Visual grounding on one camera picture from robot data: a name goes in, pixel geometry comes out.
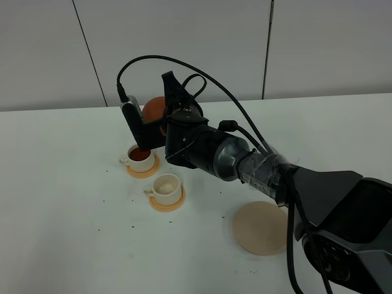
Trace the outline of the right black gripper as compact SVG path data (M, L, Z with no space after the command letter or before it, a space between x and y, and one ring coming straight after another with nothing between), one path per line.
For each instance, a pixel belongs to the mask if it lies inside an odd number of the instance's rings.
M190 169L199 168L215 175L214 158L228 134L208 125L199 106L182 107L181 84L172 71L162 74L167 116L165 159L168 163Z

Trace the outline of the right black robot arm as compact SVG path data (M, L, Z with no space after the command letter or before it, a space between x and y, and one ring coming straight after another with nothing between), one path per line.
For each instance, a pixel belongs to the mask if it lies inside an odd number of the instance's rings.
M288 240L301 241L327 282L358 293L391 292L391 184L354 171L293 165L235 121L208 125L195 97L172 72L165 91L165 158L224 180L240 180L288 208Z

